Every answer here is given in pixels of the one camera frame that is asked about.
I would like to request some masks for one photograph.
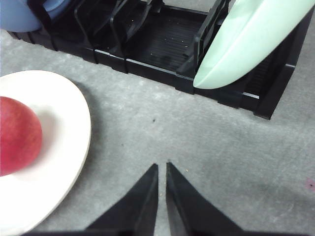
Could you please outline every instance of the red apple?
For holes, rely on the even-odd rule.
[[[0,176],[34,161],[41,143],[42,130],[36,114],[15,99],[0,97]]]

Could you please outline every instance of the black dish rack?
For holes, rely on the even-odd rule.
[[[230,0],[217,0],[209,12],[167,6],[162,0],[73,0],[53,21],[44,2],[28,0],[42,28],[9,32],[11,36],[251,110],[266,119],[295,69],[314,10],[247,75],[222,88],[198,89],[193,87],[194,77],[227,16]]]

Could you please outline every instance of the blue bowl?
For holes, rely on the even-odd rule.
[[[55,19],[71,0],[47,0],[44,7]],[[12,32],[28,32],[41,28],[39,20],[27,6],[27,0],[0,0],[0,28]]]

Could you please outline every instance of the floor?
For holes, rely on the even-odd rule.
[[[209,10],[213,0],[167,0]],[[272,119],[199,95],[12,39],[1,31],[1,75],[48,70],[84,94],[93,134],[65,200],[35,231],[80,230],[159,164],[156,236],[170,235],[165,163],[171,160],[212,204],[246,230],[315,235],[315,17]]]

